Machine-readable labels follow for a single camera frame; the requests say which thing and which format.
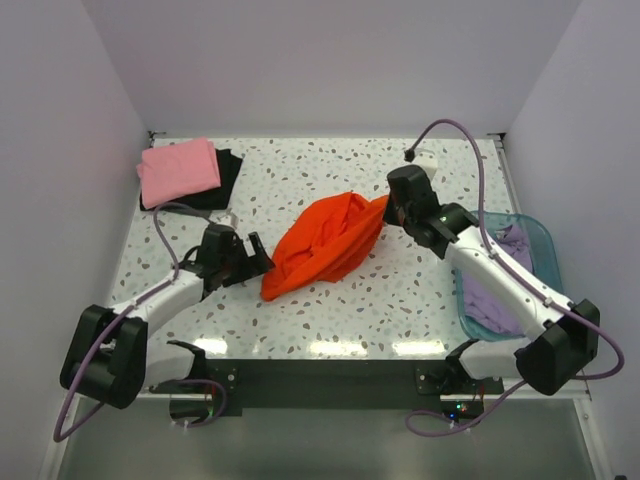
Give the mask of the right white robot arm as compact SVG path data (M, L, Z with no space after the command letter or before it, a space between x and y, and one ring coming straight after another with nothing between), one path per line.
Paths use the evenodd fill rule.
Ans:
M480 380L506 377L551 396L595 358L600 312L593 303L573 303L507 255L464 207L440 204L421 167L396 168L387 182L385 220L480 283L523 332L510 341L470 340L457 347L445 369L452 390L466 393Z

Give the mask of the orange t shirt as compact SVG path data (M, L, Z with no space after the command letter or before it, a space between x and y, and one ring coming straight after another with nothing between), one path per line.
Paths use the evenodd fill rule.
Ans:
M318 281L336 283L359 267L383 229L387 201L345 192L312 203L276 246L261 298L273 301Z

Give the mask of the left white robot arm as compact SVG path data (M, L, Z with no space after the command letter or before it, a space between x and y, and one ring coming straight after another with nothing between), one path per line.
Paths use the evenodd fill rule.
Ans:
M138 297L81 314L60 373L60 385L103 404L124 409L144 389L172 381L185 392L207 380L202 354L184 342L151 353L149 338L183 311L220 288L244 283L275 264L258 233L244 240L231 226L210 224L201 243L177 261L169 275Z

